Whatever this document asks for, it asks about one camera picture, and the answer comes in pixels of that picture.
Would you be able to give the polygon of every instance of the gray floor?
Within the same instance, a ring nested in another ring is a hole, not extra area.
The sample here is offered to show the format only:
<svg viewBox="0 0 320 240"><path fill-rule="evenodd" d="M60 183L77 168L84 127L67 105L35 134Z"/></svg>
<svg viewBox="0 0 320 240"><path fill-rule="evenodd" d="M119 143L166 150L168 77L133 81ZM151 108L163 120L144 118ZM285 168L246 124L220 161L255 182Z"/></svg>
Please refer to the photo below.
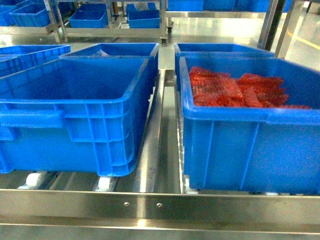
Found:
<svg viewBox="0 0 320 240"><path fill-rule="evenodd" d="M257 46L262 19L206 19L206 18L175 18L170 44L160 48L160 69L174 69L174 49L173 43L176 42L212 42L212 43L239 43L244 45ZM272 50L274 51L279 38L280 31ZM314 45L320 46L320 16L313 13L301 14L297 36L291 43L286 59L299 63L320 71L320 51ZM70 38L72 51L88 47L94 43L104 42L158 42L157 38ZM18 37L10 35L0 35L0 46L11 46L18 44L55 44L53 37ZM173 99L173 89L166 87L164 109L163 109L164 136L163 154L166 161L160 166L160 170L170 165L170 159L177 158L177 147L172 143L176 138L175 127L175 106ZM161 181L163 188L161 192L172 192L170 188L170 176L164 177ZM257 234L257 233L235 233L232 235L227 232L179 232L161 230L114 230L114 229L92 229L75 227L34 227L34 226L0 226L0 239L20 240L73 240L73 239L319 239L318 236L286 235L286 234Z"/></svg>

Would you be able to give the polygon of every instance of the blue plastic crate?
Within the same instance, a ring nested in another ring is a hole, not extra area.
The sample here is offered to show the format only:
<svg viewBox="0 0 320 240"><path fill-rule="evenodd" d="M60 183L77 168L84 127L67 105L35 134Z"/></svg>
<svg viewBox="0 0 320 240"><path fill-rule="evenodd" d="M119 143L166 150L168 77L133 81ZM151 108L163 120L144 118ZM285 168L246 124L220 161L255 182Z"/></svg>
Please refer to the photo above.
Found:
<svg viewBox="0 0 320 240"><path fill-rule="evenodd" d="M234 57L234 58L271 58L275 54L270 51L243 46L234 43L175 43L175 74L177 89L180 91L179 59L182 56Z"/></svg>
<svg viewBox="0 0 320 240"><path fill-rule="evenodd" d="M126 7L127 21L131 29L158 29L160 27L160 12L155 3L148 3L150 10L138 11L134 4Z"/></svg>
<svg viewBox="0 0 320 240"><path fill-rule="evenodd" d="M291 5L291 0L286 0L286 1L285 1L284 8L283 8L283 12L284 12L284 13L287 13L287 12L289 11L290 5Z"/></svg>
<svg viewBox="0 0 320 240"><path fill-rule="evenodd" d="M250 5L252 0L236 0L235 9L241 12L250 11Z"/></svg>
<svg viewBox="0 0 320 240"><path fill-rule="evenodd" d="M124 176L137 160L152 68L145 58L58 59L0 79L0 172Z"/></svg>
<svg viewBox="0 0 320 240"><path fill-rule="evenodd" d="M16 45L0 48L2 57L19 57L21 69L29 69L70 53L70 45Z"/></svg>
<svg viewBox="0 0 320 240"><path fill-rule="evenodd" d="M203 9L210 11L234 11L236 0L204 0Z"/></svg>
<svg viewBox="0 0 320 240"><path fill-rule="evenodd" d="M252 12L266 12L268 10L269 0L251 0L249 10Z"/></svg>
<svg viewBox="0 0 320 240"><path fill-rule="evenodd" d="M50 23L48 11L42 4L30 4L9 14L19 27L45 27Z"/></svg>
<svg viewBox="0 0 320 240"><path fill-rule="evenodd" d="M84 3L82 4L78 11L82 12L107 12L106 4L94 4L94 3Z"/></svg>
<svg viewBox="0 0 320 240"><path fill-rule="evenodd" d="M97 57L97 52L103 51L110 56L134 58L143 57L152 61L154 66L154 77L158 74L158 43L99 43L93 46L61 55L61 59L74 57Z"/></svg>
<svg viewBox="0 0 320 240"><path fill-rule="evenodd" d="M195 106L189 71L282 77L287 104L313 110ZM184 172L195 189L320 194L320 72L277 58L181 57Z"/></svg>
<svg viewBox="0 0 320 240"><path fill-rule="evenodd" d="M69 22L72 28L103 29L108 25L108 17L103 11L77 11Z"/></svg>
<svg viewBox="0 0 320 240"><path fill-rule="evenodd" d="M16 24L14 18L9 15L14 9L16 9L14 5L0 5L0 26L6 27Z"/></svg>
<svg viewBox="0 0 320 240"><path fill-rule="evenodd" d="M0 56L0 77L23 70L22 63L17 56Z"/></svg>
<svg viewBox="0 0 320 240"><path fill-rule="evenodd" d="M168 11L202 12L204 0L168 0Z"/></svg>
<svg viewBox="0 0 320 240"><path fill-rule="evenodd" d="M283 12L289 11L291 0L286 0ZM251 12L266 12L268 10L269 0L237 0L236 10Z"/></svg>

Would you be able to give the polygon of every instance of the stacked blue crate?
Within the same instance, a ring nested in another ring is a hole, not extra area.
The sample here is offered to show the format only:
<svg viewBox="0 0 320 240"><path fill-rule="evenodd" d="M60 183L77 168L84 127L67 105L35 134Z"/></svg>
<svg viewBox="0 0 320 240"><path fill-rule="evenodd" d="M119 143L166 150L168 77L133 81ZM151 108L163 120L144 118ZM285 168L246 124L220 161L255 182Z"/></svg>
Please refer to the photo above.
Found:
<svg viewBox="0 0 320 240"><path fill-rule="evenodd" d="M126 6L126 15L131 29L158 29L160 12L154 2L148 3L149 10L137 10L134 4Z"/></svg>

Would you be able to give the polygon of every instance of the steel shelf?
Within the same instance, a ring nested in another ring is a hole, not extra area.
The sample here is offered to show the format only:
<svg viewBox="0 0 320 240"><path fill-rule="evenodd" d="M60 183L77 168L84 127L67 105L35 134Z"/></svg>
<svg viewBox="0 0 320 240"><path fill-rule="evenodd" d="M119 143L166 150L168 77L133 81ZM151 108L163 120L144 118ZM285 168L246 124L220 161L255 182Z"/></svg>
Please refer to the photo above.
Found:
<svg viewBox="0 0 320 240"><path fill-rule="evenodd" d="M48 36L55 28L53 23L45 27L0 26L0 34Z"/></svg>
<svg viewBox="0 0 320 240"><path fill-rule="evenodd" d="M166 11L167 18L264 19L265 12L249 11Z"/></svg>
<svg viewBox="0 0 320 240"><path fill-rule="evenodd" d="M119 29L119 28L72 28L66 27L65 34L67 37L131 37L131 38L146 38L160 37L159 29Z"/></svg>

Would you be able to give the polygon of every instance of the white roller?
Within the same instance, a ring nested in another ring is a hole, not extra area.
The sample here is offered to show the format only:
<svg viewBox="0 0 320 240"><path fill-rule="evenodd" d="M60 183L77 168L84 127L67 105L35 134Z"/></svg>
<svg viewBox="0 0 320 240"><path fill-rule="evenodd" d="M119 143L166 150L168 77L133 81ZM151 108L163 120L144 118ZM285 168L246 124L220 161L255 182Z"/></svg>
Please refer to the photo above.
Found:
<svg viewBox="0 0 320 240"><path fill-rule="evenodd" d="M111 184L111 177L109 176L102 176L99 179L98 182L98 190L100 191L106 191L108 189L110 189L110 184Z"/></svg>
<svg viewBox="0 0 320 240"><path fill-rule="evenodd" d="M29 189L31 189L31 187L30 187L30 186L28 186L28 185L23 185L23 186L18 187L17 189L25 189L25 190L29 190Z"/></svg>
<svg viewBox="0 0 320 240"><path fill-rule="evenodd" d="M199 194L196 189L190 188L190 180L188 176L185 176L185 193L186 194Z"/></svg>
<svg viewBox="0 0 320 240"><path fill-rule="evenodd" d="M31 188L38 186L41 181L44 179L46 172L33 172L28 175L25 180L25 184Z"/></svg>
<svg viewBox="0 0 320 240"><path fill-rule="evenodd" d="M265 195L267 195L267 196L278 196L279 193L277 193L277 192L266 192Z"/></svg>

